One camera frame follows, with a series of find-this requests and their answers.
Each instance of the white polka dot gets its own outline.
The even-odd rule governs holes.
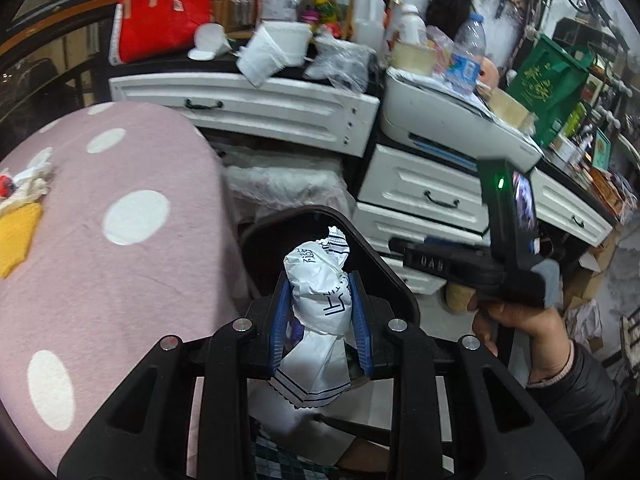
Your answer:
[[[99,105],[94,105],[87,110],[87,115],[99,114],[100,112],[103,112],[108,108],[111,108],[114,104],[115,103],[101,103]]]
[[[91,142],[87,144],[86,150],[89,153],[103,152],[104,150],[108,150],[119,143],[126,134],[127,132],[122,128],[107,130],[106,132],[95,136]]]
[[[34,166],[43,165],[49,160],[51,153],[53,153],[52,147],[49,146],[48,148],[45,148],[30,160],[30,162],[27,164],[27,168],[33,168]]]
[[[29,395],[38,415],[52,430],[71,427],[76,410],[71,377],[60,358],[49,350],[36,352],[27,370]]]
[[[48,132],[50,129],[52,129],[59,122],[60,122],[60,119],[56,119],[55,121],[51,121],[49,124],[47,124],[47,126],[41,127],[40,133],[44,134],[44,133]]]
[[[164,225],[169,209],[169,201],[163,194],[149,189],[134,191],[107,209],[102,232],[117,245],[139,244]]]

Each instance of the black trash bin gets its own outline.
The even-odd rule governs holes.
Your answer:
[[[330,226],[344,233],[350,247],[345,272],[357,270],[367,294],[387,300],[396,317],[419,324],[420,310],[412,292],[351,222],[326,206],[309,205],[281,211],[255,223],[242,234],[242,260],[260,295],[273,294],[288,253],[309,240],[326,238]]]

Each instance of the plaid cloth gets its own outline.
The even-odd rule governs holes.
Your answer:
[[[250,421],[251,454],[257,480],[357,480],[337,467],[316,465],[276,446],[262,430],[260,422],[253,418]]]

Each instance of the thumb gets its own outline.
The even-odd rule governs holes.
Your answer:
[[[487,308],[489,315],[501,325],[517,328],[530,336],[544,332],[545,310],[520,304],[494,303]]]

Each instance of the device screen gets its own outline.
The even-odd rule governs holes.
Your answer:
[[[536,216],[533,213],[533,193],[529,179],[517,171],[513,172],[513,189],[516,199],[516,211],[520,229],[536,229]]]

